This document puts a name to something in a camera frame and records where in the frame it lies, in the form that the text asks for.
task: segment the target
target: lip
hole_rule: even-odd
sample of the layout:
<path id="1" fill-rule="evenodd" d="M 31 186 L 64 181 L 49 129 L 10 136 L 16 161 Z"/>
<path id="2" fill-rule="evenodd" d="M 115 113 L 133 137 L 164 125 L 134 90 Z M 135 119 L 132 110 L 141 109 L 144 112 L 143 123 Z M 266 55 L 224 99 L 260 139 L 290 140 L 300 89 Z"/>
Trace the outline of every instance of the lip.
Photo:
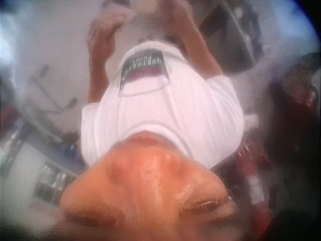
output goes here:
<path id="1" fill-rule="evenodd" d="M 144 146 L 175 147 L 175 145 L 165 137 L 148 131 L 135 133 L 128 137 L 125 142 L 135 142 Z"/>

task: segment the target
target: fist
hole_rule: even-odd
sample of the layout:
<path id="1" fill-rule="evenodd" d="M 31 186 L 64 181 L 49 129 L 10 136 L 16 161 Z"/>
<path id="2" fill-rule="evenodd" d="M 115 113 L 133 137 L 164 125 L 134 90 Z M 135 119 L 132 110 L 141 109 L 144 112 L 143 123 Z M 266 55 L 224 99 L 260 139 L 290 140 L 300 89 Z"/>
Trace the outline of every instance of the fist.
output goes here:
<path id="1" fill-rule="evenodd" d="M 194 25 L 193 10 L 188 0 L 164 0 L 162 8 L 169 31 L 182 34 Z"/>
<path id="2" fill-rule="evenodd" d="M 124 25 L 120 14 L 103 13 L 90 26 L 87 47 L 93 64 L 105 64 L 115 52 L 115 33 Z"/>

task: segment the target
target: man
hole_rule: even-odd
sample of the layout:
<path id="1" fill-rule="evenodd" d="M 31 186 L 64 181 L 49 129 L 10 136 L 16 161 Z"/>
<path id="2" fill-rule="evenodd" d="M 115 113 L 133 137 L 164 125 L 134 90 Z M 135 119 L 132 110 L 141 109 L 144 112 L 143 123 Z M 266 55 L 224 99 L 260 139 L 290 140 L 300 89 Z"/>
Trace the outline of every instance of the man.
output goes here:
<path id="1" fill-rule="evenodd" d="M 121 73 L 109 81 L 105 62 L 125 17 L 106 14 L 89 33 L 91 81 L 81 138 L 90 169 L 61 201 L 62 226 L 84 240 L 238 237 L 236 206 L 209 168 L 237 149 L 243 113 L 191 6 L 165 2 L 188 61 L 172 45 L 145 42 L 124 56 Z"/>

